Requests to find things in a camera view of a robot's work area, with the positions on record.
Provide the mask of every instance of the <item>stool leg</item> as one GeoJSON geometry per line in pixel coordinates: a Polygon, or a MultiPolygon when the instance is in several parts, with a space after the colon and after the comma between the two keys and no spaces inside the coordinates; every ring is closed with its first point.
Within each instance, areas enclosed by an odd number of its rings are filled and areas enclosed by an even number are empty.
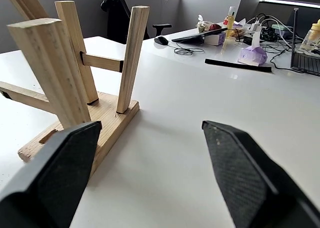
{"type": "Polygon", "coordinates": [[[98,100],[98,93],[95,86],[91,67],[84,65],[80,52],[87,53],[78,18],[77,8],[74,1],[56,1],[56,11],[59,19],[63,20],[70,37],[70,43],[75,53],[76,62],[84,84],[86,102],[90,105],[98,100]]]}
{"type": "Polygon", "coordinates": [[[48,14],[38,0],[10,0],[26,20],[48,18],[48,14]]]}
{"type": "Polygon", "coordinates": [[[64,129],[91,121],[65,26],[42,18],[8,25],[64,129]]]}
{"type": "Polygon", "coordinates": [[[116,109],[116,111],[121,114],[128,109],[131,101],[148,16],[148,6],[132,7],[119,99],[116,109]]]}

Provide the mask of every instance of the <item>white desk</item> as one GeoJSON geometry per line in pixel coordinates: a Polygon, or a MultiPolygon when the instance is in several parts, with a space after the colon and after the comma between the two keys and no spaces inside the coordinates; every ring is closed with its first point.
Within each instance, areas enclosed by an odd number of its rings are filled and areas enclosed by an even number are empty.
{"type": "MultiPolygon", "coordinates": [[[[124,56],[123,45],[100,37],[85,44],[91,54],[124,56]]],[[[220,56],[215,47],[192,57],[158,49],[144,41],[132,95],[141,111],[89,181],[72,228],[234,227],[214,178],[203,120],[249,132],[320,209],[318,77],[205,64],[207,55],[220,56]]],[[[0,67],[1,81],[39,92],[19,51],[1,54],[0,67]]],[[[99,91],[118,93],[121,74],[92,73],[99,91]]],[[[1,189],[23,166],[17,150],[57,118],[2,96],[0,111],[1,189]]]]}

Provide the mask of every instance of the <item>wooden stool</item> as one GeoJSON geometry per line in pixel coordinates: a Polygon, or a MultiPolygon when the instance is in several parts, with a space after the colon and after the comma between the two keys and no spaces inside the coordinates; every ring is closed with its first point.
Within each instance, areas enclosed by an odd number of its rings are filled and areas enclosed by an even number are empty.
{"type": "Polygon", "coordinates": [[[0,82],[0,91],[6,98],[56,114],[59,119],[18,154],[28,162],[55,132],[101,121],[92,176],[139,110],[138,101],[131,96],[149,7],[132,8],[125,57],[116,60],[87,54],[74,1],[55,2],[60,19],[48,18],[38,0],[11,2],[27,21],[10,24],[8,29],[45,95],[4,82],[0,82]],[[119,96],[97,92],[90,66],[122,73],[119,96]]]}

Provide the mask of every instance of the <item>plastic bottle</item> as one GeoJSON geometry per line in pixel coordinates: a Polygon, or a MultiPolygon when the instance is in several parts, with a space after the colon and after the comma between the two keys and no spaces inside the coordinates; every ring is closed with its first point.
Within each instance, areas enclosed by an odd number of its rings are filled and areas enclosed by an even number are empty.
{"type": "Polygon", "coordinates": [[[312,51],[314,49],[317,49],[317,45],[320,44],[320,19],[318,20],[318,23],[312,24],[311,29],[306,34],[302,44],[301,48],[312,51]]]}
{"type": "MultiPolygon", "coordinates": [[[[235,13],[236,13],[236,8],[234,6],[230,6],[229,12],[227,17],[224,19],[223,22],[223,27],[232,29],[235,23],[235,13]]],[[[226,37],[229,38],[232,30],[228,30],[226,32],[226,37]]]]}

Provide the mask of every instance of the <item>yellow bottle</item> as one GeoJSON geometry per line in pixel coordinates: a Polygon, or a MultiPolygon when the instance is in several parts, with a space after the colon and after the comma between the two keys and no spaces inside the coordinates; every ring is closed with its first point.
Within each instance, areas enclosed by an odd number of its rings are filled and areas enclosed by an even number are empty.
{"type": "Polygon", "coordinates": [[[236,12],[236,8],[234,6],[230,6],[229,9],[229,13],[228,16],[226,17],[228,20],[227,23],[227,32],[226,32],[226,37],[229,38],[232,32],[232,28],[234,27],[234,23],[235,23],[235,12],[236,12]]]}

